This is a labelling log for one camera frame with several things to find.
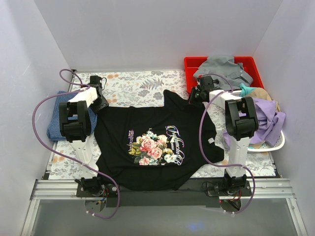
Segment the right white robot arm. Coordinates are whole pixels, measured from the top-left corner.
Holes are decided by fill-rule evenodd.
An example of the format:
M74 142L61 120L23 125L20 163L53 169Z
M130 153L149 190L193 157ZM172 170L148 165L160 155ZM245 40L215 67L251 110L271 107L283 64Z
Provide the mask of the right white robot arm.
M198 78L198 84L192 88L188 102L190 104L207 102L199 125L200 151L209 164L224 168L222 180L212 184L207 191L224 192L232 196L247 187L247 173L252 175L252 172L246 167L246 159L250 141L255 131L258 130L258 119L252 98L241 98L233 95L233 86L230 86L231 91L215 88L213 76L215 73L202 75ZM220 106L225 110L225 127L230 140L229 161L226 165L210 162L202 146L203 121L211 104Z

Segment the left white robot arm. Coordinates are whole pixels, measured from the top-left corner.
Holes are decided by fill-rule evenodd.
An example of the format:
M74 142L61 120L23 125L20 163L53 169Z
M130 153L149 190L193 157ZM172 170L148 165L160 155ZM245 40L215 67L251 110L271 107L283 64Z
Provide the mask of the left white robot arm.
M92 119L89 109L97 114L109 103L102 95L100 76L91 76L88 85L90 88L82 89L73 99L59 104L60 132L70 143L75 151L75 158L81 164L82 173L76 182L83 191L98 197L104 193L105 185L97 178L98 167L90 146Z

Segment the black floral print t-shirt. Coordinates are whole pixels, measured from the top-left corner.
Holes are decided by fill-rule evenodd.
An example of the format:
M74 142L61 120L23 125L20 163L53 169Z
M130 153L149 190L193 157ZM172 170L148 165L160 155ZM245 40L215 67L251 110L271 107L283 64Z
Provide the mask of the black floral print t-shirt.
M199 147L202 104L192 105L165 90L161 107L106 107L94 130L100 148L99 177L133 191L179 189L208 162ZM224 151L214 143L216 128L208 115L202 146L208 160L218 163Z

